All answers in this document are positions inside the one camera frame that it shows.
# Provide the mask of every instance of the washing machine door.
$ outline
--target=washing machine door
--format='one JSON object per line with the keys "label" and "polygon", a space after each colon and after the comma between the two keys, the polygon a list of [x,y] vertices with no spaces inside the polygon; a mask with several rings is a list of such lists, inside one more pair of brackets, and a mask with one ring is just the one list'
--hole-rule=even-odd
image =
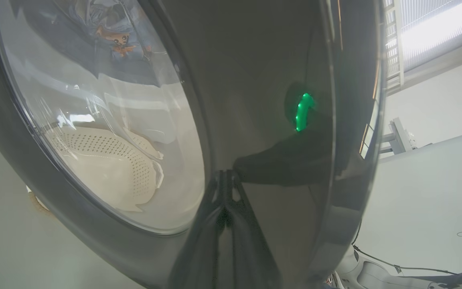
{"label": "washing machine door", "polygon": [[0,151],[147,288],[318,287],[356,232],[381,1],[0,0]]}

